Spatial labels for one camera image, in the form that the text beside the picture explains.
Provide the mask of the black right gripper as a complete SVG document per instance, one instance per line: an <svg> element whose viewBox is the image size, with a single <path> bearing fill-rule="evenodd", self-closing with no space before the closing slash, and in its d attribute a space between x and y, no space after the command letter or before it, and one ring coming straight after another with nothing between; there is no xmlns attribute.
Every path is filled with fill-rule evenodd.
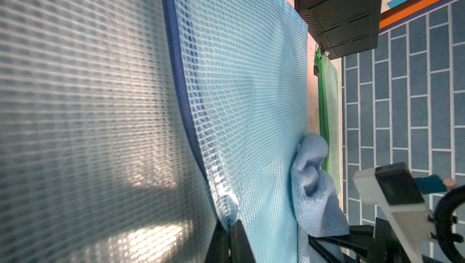
<svg viewBox="0 0 465 263"><path fill-rule="evenodd" d="M308 235L310 263L410 263L397 235L386 219L353 225L341 236Z"/></svg>

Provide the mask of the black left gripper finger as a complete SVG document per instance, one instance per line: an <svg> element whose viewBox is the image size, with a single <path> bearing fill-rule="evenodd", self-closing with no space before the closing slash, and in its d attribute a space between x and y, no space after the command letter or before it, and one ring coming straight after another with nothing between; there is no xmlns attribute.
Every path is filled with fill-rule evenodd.
<svg viewBox="0 0 465 263"><path fill-rule="evenodd" d="M241 220L238 220L231 227L230 232L227 232L220 221L217 220L204 263L255 262L256 260Z"/></svg>

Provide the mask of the light blue cleaning cloth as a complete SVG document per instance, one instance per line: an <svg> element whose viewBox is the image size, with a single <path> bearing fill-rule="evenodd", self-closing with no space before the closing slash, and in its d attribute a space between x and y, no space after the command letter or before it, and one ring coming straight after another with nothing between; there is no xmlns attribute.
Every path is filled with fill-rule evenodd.
<svg viewBox="0 0 465 263"><path fill-rule="evenodd" d="M322 169L328 143L309 133L302 141L291 167L291 189L298 223L298 261L324 263L309 244L309 236L323 238L349 235L349 224L339 206L335 183Z"/></svg>

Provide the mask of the clear grey document bag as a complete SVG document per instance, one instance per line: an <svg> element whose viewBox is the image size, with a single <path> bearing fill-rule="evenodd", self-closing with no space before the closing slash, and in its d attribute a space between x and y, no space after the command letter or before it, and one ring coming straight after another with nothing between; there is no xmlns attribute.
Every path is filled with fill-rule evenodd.
<svg viewBox="0 0 465 263"><path fill-rule="evenodd" d="M1 261L201 263L162 0L1 0Z"/></svg>

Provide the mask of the green mesh document bag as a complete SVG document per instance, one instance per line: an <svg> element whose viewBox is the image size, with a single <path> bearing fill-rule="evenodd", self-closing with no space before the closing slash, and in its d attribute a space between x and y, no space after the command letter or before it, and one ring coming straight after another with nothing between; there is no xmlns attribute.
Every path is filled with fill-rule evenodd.
<svg viewBox="0 0 465 263"><path fill-rule="evenodd" d="M338 71L325 56L322 47L318 47L315 52L314 74L318 78L320 134L328 143L328 156L322 169L329 173L334 181L336 194L339 194L341 190L340 85Z"/></svg>

